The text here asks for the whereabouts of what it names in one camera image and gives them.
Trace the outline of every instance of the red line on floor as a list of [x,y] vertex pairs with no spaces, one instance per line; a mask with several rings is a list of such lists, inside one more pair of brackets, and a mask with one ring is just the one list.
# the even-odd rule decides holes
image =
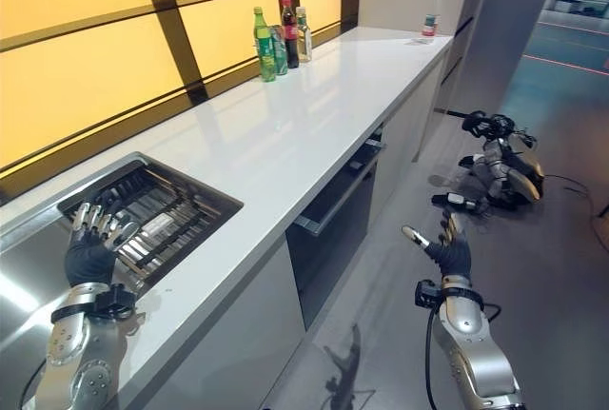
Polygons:
[[558,23],[545,23],[545,22],[537,22],[537,23],[539,25],[548,25],[550,27],[560,27],[560,28],[576,29],[578,31],[594,32],[595,34],[602,34],[603,36],[609,36],[609,32],[605,32],[605,31],[594,31],[593,29],[570,27],[568,25],[559,25]]
[[585,68],[584,66],[572,65],[571,63],[563,63],[561,61],[548,60],[547,58],[539,58],[539,56],[523,55],[522,58],[530,58],[531,60],[544,61],[553,65],[567,66],[568,68],[585,70],[587,72],[593,72],[595,74],[609,75],[609,72],[603,72],[602,70]]

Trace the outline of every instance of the green bottle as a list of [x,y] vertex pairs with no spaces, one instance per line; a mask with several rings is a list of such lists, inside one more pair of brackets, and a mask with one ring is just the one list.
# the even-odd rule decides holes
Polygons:
[[254,40],[260,61],[260,74],[263,81],[275,80],[275,56],[273,54],[273,39],[266,25],[262,8],[254,8]]

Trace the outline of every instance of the small white bottle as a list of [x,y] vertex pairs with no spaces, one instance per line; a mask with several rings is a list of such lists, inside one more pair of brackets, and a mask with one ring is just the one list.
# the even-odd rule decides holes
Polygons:
[[440,12],[442,11],[442,0],[434,0],[434,15],[436,21],[434,23],[434,34],[438,33],[438,25],[440,24]]
[[425,23],[422,27],[423,36],[435,36],[440,23],[440,11],[442,0],[434,0],[434,11],[425,15]]

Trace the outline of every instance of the oven door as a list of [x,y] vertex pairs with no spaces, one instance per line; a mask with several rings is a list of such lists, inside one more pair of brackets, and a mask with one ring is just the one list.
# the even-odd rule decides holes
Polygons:
[[286,232],[307,329],[365,237],[374,170],[382,149],[377,131]]

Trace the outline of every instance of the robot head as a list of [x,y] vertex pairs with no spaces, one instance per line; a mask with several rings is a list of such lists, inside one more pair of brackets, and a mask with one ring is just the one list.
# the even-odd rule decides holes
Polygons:
[[476,110],[463,119],[461,128],[469,131],[474,137],[485,137],[493,140],[507,137],[514,132],[514,121],[505,115],[495,114],[490,118],[481,110]]

